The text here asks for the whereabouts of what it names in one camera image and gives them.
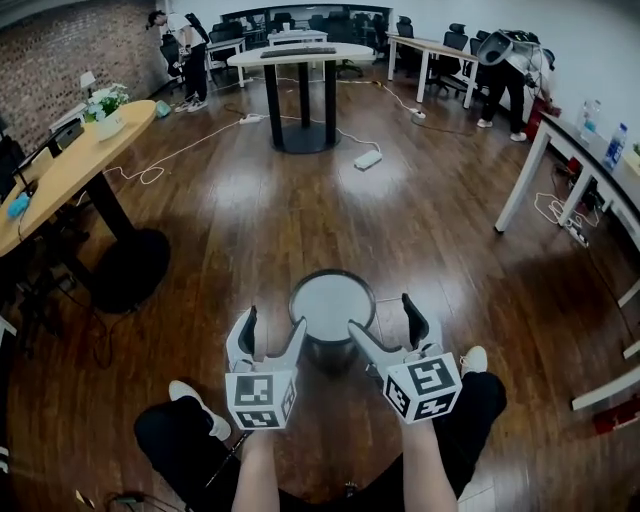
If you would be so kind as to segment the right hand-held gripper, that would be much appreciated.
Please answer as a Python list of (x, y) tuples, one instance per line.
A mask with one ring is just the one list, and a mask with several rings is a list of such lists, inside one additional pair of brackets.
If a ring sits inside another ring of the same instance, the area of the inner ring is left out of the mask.
[(407, 425), (446, 415), (462, 390), (453, 355), (437, 342), (420, 343), (429, 324), (407, 293), (401, 296), (409, 324), (409, 343), (394, 350), (384, 347), (364, 326), (349, 320), (347, 330), (377, 372), (380, 391), (396, 415)]

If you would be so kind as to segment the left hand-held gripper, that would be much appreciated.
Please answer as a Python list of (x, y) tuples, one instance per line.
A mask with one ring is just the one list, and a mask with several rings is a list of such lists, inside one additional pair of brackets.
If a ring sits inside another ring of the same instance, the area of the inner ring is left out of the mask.
[(297, 399), (298, 361), (307, 320), (293, 326), (284, 351), (255, 362), (257, 308), (241, 314), (226, 339), (229, 370), (225, 374), (226, 402), (243, 431), (282, 430)]

